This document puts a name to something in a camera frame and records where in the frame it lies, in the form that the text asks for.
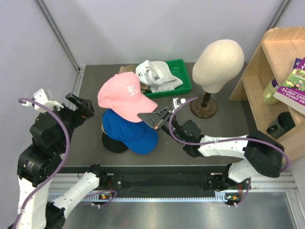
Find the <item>pink and white cap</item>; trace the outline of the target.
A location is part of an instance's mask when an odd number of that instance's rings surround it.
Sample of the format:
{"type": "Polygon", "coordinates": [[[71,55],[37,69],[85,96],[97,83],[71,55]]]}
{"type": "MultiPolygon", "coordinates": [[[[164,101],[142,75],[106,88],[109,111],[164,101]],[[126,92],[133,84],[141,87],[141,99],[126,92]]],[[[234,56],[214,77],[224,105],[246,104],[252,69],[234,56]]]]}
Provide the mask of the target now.
{"type": "Polygon", "coordinates": [[[112,109],[127,121],[138,123],[140,113],[151,113],[158,104],[140,89],[139,77],[133,72],[119,73],[103,84],[97,94],[98,106],[112,109]]]}

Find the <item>black cap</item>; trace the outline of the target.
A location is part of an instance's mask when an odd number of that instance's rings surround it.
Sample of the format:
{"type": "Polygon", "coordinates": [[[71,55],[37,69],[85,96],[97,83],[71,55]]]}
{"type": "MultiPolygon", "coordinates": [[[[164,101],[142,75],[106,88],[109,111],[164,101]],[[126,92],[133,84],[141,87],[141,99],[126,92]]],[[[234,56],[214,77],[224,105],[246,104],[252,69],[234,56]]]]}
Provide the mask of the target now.
{"type": "Polygon", "coordinates": [[[113,140],[105,133],[102,134],[103,146],[113,153],[123,153],[128,150],[128,147],[121,141],[113,140]]]}

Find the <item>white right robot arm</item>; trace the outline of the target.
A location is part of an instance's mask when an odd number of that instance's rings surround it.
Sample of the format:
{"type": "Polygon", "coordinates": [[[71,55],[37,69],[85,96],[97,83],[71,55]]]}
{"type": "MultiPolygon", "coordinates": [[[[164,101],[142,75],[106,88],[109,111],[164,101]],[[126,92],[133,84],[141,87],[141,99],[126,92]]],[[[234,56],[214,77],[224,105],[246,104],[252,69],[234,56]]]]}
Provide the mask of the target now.
{"type": "Polygon", "coordinates": [[[159,112],[137,115],[154,130],[163,130],[191,157],[224,156],[239,158],[229,163],[219,175],[207,178],[210,189],[223,191],[259,175],[278,178],[282,171],[284,147],[260,131],[240,137],[213,137],[203,135],[193,120],[179,124],[169,108],[159,112]]]}

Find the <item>white grey cap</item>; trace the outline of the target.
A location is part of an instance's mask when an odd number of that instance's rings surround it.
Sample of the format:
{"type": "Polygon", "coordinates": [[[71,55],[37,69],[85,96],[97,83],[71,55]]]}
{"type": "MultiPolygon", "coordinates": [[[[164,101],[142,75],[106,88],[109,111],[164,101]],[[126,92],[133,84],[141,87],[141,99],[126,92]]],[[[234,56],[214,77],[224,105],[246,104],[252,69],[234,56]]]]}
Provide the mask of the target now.
{"type": "Polygon", "coordinates": [[[182,84],[170,72],[163,61],[146,60],[136,67],[135,73],[141,83],[149,86],[151,92],[170,91],[182,84]]]}

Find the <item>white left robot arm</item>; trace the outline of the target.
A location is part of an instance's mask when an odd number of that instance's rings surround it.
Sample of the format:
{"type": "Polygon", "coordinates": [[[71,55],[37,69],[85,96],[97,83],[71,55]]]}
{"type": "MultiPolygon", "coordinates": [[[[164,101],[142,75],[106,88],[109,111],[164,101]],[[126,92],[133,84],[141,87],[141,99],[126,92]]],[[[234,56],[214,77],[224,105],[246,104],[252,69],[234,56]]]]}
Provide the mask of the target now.
{"type": "Polygon", "coordinates": [[[61,229],[71,211],[86,196],[108,184],[106,170],[100,165],[91,165],[66,193],[48,201],[50,184],[68,157],[74,129],[94,116],[91,99],[81,99],[72,93],[65,98],[76,106],[75,110],[45,94],[18,99],[23,106],[34,107],[39,115],[30,127],[32,144],[18,160],[20,198],[11,229],[61,229]]]}

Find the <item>blue cap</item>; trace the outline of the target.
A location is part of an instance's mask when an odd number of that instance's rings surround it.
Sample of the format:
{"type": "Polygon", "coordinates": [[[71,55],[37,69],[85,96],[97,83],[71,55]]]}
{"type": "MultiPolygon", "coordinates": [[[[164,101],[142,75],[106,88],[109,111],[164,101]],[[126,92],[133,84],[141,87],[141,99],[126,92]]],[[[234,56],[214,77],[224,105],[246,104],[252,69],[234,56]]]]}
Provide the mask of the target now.
{"type": "Polygon", "coordinates": [[[158,144],[158,133],[145,122],[133,123],[125,120],[113,110],[108,109],[102,116],[103,129],[106,135],[122,142],[131,151],[146,155],[158,144]]]}

